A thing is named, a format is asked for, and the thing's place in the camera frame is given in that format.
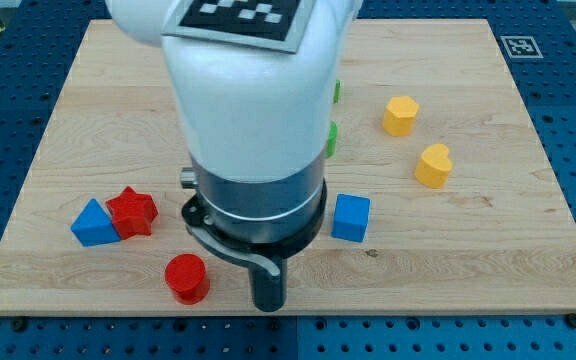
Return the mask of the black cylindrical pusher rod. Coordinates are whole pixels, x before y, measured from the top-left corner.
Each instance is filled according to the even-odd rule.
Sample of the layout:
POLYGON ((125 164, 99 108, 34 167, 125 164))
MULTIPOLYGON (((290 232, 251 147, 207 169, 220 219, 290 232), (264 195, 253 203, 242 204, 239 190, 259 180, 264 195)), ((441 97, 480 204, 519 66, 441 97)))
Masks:
POLYGON ((254 305, 263 312, 277 311, 286 300, 287 260, 275 256, 270 261, 277 268, 274 273, 259 265, 248 268, 254 305))

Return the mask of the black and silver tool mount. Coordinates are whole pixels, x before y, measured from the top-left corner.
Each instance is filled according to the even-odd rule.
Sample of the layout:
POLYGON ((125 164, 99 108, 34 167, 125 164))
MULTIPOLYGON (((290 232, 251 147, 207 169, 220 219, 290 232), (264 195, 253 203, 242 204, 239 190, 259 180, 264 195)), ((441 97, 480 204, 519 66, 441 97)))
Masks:
POLYGON ((325 154, 278 177, 219 175, 196 159, 180 172, 194 195, 182 207, 199 244, 232 264, 281 277, 288 258, 302 251, 321 226, 327 188, 325 154))

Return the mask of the fiducial marker on arm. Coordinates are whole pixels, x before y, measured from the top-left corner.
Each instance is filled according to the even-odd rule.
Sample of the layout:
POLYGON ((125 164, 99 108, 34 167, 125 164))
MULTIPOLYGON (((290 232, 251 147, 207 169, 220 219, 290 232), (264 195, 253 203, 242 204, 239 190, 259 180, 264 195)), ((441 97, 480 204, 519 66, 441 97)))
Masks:
POLYGON ((314 0, 181 1, 162 34, 294 54, 314 5, 314 0))

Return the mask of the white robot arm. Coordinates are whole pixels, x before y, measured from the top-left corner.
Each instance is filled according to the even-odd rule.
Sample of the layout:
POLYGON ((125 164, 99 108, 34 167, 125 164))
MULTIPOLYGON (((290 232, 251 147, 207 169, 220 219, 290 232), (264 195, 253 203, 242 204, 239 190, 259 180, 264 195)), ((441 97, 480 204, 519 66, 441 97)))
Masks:
POLYGON ((286 299, 287 262, 324 217, 330 114, 362 0, 106 0, 118 28, 159 47, 193 190, 188 232, 244 267, 254 305, 286 299))

